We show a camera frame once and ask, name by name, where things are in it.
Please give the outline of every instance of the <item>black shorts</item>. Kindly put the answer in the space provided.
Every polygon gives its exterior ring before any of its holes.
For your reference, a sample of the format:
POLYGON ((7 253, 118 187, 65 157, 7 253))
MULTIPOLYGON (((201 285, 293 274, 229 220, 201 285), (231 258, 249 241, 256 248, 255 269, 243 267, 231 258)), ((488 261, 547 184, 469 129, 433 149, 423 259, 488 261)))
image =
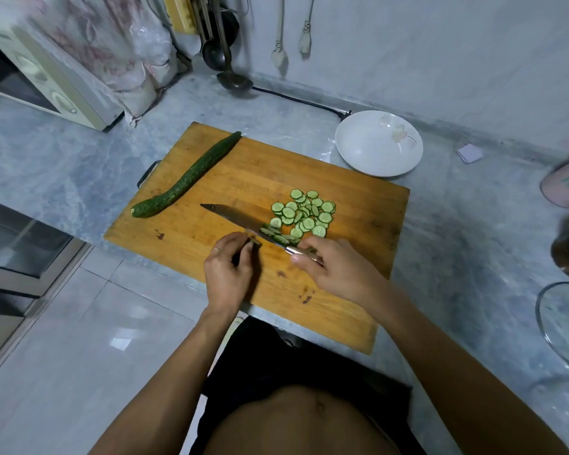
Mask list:
POLYGON ((352 403, 402 454, 425 455, 407 425, 411 388, 309 342, 286 344, 271 325, 247 317, 203 386, 205 413, 190 455, 200 455, 217 425, 238 407, 288 385, 330 392, 352 403))

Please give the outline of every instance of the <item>forearm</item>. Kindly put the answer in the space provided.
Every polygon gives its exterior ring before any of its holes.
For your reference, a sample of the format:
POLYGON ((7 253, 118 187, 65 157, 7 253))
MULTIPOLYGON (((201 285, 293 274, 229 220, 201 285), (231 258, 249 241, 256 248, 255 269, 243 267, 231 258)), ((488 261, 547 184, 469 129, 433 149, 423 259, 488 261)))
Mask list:
POLYGON ((234 316, 205 310, 183 343, 99 438, 91 455, 178 454, 234 316))
POLYGON ((465 454, 569 454, 521 399, 393 285, 380 286, 368 306, 465 454))

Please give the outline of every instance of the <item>left hand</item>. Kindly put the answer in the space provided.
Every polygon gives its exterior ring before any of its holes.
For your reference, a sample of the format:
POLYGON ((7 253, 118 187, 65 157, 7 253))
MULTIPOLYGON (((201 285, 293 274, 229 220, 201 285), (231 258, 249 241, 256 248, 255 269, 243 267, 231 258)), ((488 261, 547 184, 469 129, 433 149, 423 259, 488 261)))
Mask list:
POLYGON ((249 290, 253 275, 251 252, 253 242, 244 244, 247 235, 241 232, 230 233, 215 243, 205 260, 205 280, 211 313, 222 313, 235 317, 244 296, 249 290), (240 251, 238 266, 232 264, 232 257, 240 251))

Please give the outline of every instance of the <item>gray countertop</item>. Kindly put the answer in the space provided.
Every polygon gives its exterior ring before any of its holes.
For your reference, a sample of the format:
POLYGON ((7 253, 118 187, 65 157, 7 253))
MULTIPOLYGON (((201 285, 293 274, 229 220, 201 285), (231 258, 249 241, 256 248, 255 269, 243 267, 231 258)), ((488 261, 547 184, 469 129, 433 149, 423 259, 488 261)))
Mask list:
MULTIPOLYGON (((205 291, 204 284, 102 238, 145 169, 192 121, 242 130, 252 139, 347 167, 333 141, 336 115, 258 92, 235 99, 214 77, 186 75, 136 129, 121 121, 99 132, 0 97, 0 204, 205 291)), ((391 279, 569 444, 569 422, 536 391, 569 380, 569 367, 541 337, 534 314, 538 292, 568 280, 549 247, 569 211, 539 191, 554 158, 483 141, 484 159, 466 165, 455 151, 468 136, 437 125, 416 127, 424 158, 394 180, 411 196, 391 279)), ((412 384, 417 438, 430 454, 457 452, 383 329, 367 356, 265 310, 250 312, 412 384)))

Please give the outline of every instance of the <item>white plate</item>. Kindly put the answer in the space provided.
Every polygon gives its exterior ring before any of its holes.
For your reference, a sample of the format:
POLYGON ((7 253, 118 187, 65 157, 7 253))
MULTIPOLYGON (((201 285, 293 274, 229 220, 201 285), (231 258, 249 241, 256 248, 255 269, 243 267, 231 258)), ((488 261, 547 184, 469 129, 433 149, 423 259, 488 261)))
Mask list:
POLYGON ((344 119, 335 131, 335 144, 350 166, 375 177, 409 172, 424 154, 422 138, 410 122, 379 110, 344 119))

